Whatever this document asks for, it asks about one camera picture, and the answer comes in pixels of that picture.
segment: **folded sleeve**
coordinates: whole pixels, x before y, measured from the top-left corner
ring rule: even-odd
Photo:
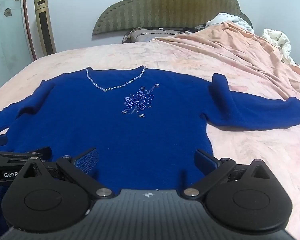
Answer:
[[[52,80],[43,80],[32,95],[1,110],[0,131],[10,127],[14,120],[24,113],[36,114],[54,85],[55,83]]]
[[[226,77],[214,74],[203,114],[217,126],[248,130],[288,128],[300,124],[300,100],[295,97],[274,100],[230,91]]]

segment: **frosted glass door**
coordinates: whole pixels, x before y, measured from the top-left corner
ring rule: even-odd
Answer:
[[[22,0],[0,0],[0,87],[32,62],[21,3]]]

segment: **green striped headboard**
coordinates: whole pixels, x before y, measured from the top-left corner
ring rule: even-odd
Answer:
[[[252,26],[237,0],[124,0],[101,14],[92,34],[137,27],[196,27],[220,12],[237,15]]]

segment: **metal bolt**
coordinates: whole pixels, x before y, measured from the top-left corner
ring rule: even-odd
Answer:
[[[108,197],[112,194],[112,191],[108,188],[100,188],[96,191],[96,193],[100,197]]]
[[[186,195],[186,196],[189,196],[189,197],[195,197],[197,195],[199,195],[199,190],[195,189],[195,188],[187,188],[183,191],[183,193]]]

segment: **cream comforter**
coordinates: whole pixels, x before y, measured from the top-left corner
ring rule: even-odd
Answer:
[[[145,65],[208,81],[213,73],[221,73],[231,90],[271,99],[300,99],[300,68],[281,59],[276,47],[231,22],[192,35],[64,51],[36,60],[1,87],[0,110],[32,94],[42,79],[86,66],[132,69]],[[300,125],[268,131],[227,131],[208,125],[207,130],[215,157],[242,164],[255,158],[266,162],[292,199],[287,231],[300,240]]]

